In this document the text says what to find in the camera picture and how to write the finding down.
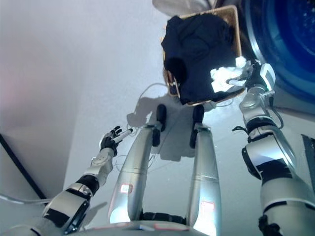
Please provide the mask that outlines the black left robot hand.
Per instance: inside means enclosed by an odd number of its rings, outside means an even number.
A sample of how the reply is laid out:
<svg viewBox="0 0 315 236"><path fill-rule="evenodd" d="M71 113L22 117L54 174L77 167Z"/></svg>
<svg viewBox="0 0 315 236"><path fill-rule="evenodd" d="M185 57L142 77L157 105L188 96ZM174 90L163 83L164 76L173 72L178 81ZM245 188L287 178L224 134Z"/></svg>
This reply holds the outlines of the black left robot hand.
<svg viewBox="0 0 315 236"><path fill-rule="evenodd" d="M100 150L103 150L104 148L110 148L114 152L113 156L117 156L117 147L119 143L132 132L132 128L123 131L120 126L116 126L110 132L103 135L99 142Z"/></svg>

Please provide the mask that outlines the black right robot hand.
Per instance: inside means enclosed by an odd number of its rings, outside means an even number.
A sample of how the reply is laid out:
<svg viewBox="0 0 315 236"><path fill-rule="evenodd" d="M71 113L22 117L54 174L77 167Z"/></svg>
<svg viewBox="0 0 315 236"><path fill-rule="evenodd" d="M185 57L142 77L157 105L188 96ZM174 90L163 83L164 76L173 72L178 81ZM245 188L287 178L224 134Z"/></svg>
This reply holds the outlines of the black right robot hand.
<svg viewBox="0 0 315 236"><path fill-rule="evenodd" d="M250 90L256 86L261 86L264 91L272 91L275 81L276 75L272 66L256 60L252 65L252 75L245 82L245 88Z"/></svg>

